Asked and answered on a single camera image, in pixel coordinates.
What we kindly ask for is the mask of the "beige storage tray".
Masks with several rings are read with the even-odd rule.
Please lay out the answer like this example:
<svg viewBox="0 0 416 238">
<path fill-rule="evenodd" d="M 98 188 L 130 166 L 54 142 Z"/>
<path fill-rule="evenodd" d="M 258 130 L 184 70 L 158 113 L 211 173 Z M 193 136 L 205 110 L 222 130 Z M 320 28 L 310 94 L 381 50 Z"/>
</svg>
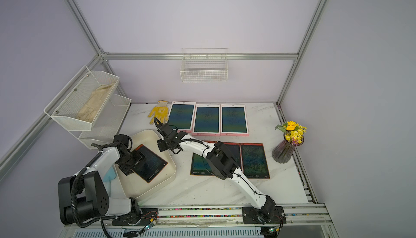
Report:
<svg viewBox="0 0 416 238">
<path fill-rule="evenodd" d="M 176 178 L 177 167 L 168 151 L 159 150 L 159 139 L 153 130 L 133 135 L 132 150 L 138 149 L 144 159 L 133 167 L 133 173 L 128 176 L 116 166 L 124 194 L 135 198 L 140 205 L 150 204 L 149 200 L 161 194 L 161 190 Z"/>
</svg>

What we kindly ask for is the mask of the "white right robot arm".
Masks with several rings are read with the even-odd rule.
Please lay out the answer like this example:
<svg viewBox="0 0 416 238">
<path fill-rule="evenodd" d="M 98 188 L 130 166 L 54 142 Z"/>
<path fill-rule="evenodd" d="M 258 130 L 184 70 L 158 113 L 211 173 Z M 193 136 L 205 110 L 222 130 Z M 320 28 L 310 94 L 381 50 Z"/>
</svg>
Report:
<svg viewBox="0 0 416 238">
<path fill-rule="evenodd" d="M 207 160 L 213 173 L 219 179 L 236 185 L 240 192 L 250 201 L 250 205 L 242 208 L 245 224 L 283 226 L 287 223 L 283 207 L 278 206 L 274 199 L 256 188 L 243 173 L 235 156 L 222 142 L 209 143 L 195 139 L 188 133 L 173 128 L 168 123 L 154 119 L 157 131 L 161 135 L 158 148 L 161 152 L 170 150 L 175 154 L 190 151 Z"/>
</svg>

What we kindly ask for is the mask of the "dark red bottom tablet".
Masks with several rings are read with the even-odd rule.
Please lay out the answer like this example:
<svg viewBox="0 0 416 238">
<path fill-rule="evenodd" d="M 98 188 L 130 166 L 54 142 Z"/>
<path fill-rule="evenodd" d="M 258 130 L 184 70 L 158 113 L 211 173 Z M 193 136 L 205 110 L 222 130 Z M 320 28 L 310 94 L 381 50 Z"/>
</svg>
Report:
<svg viewBox="0 0 416 238">
<path fill-rule="evenodd" d="M 249 179 L 269 179 L 270 173 L 261 143 L 241 143 L 242 168 Z"/>
</svg>

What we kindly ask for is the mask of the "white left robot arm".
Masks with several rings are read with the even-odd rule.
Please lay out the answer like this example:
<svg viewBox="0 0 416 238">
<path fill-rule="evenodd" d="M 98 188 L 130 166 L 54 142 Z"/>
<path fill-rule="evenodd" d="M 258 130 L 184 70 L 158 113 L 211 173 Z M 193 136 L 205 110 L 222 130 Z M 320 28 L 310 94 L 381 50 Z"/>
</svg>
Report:
<svg viewBox="0 0 416 238">
<path fill-rule="evenodd" d="M 108 144 L 92 144 L 98 149 L 95 157 L 80 171 L 58 183 L 60 220 L 64 225 L 76 224 L 86 228 L 98 222 L 106 237 L 108 220 L 136 226 L 144 218 L 136 199 L 111 197 L 104 185 L 104 178 L 113 165 L 118 165 L 126 176 L 133 172 L 142 156 L 132 152 L 133 140 L 128 135 L 115 135 Z"/>
</svg>

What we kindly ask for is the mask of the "pink white writing tablet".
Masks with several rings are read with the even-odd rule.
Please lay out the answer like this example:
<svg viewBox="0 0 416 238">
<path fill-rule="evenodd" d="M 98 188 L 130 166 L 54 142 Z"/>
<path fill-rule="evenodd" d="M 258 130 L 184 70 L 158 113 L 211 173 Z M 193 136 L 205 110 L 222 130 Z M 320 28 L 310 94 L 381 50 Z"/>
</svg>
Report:
<svg viewBox="0 0 416 238">
<path fill-rule="evenodd" d="M 191 133 L 195 112 L 196 102 L 173 101 L 168 123 L 180 131 Z"/>
</svg>

